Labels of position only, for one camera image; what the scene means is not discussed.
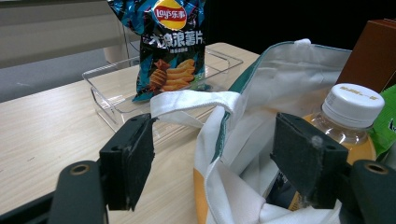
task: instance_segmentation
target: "plastic bottle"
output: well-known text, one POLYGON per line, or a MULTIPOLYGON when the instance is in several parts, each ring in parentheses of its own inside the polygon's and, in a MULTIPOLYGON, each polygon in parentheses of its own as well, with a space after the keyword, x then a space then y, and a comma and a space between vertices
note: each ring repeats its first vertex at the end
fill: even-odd
POLYGON ((347 162, 375 161, 373 141, 367 133, 385 104, 380 94, 363 86, 340 83, 332 87, 321 110, 304 117, 346 147, 347 162))

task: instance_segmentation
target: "white bottle cap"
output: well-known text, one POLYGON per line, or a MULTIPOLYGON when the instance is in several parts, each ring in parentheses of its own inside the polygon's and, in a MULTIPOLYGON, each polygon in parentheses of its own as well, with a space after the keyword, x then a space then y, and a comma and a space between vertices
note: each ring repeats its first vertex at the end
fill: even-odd
POLYGON ((322 106, 332 120, 351 128, 370 127, 384 107, 380 94, 363 86, 341 83, 332 87, 322 106))

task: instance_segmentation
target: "green object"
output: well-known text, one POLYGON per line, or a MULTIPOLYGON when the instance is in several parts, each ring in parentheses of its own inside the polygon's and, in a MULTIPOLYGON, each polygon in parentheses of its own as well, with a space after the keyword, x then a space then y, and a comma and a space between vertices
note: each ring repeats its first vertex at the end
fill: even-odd
POLYGON ((369 132, 377 157, 387 152, 396 142, 396 85, 382 91, 380 95, 384 98, 385 105, 369 132))

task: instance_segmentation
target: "white wall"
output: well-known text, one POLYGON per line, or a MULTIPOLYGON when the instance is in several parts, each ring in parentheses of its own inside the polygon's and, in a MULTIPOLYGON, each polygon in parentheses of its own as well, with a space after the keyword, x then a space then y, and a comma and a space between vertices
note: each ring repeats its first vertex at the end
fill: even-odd
MULTIPOLYGON (((126 54, 124 30, 105 0, 3 7, 0 68, 113 46, 105 50, 106 56, 120 61, 126 54)), ((129 41, 139 39, 131 31, 127 34, 129 41)))

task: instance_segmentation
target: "lay's logo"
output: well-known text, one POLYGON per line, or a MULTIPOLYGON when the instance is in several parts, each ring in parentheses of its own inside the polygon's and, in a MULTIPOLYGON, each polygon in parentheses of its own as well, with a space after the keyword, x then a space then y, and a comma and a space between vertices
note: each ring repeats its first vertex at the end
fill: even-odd
POLYGON ((180 30, 187 22, 187 14, 175 0, 160 0, 153 9, 155 18, 168 29, 180 30))

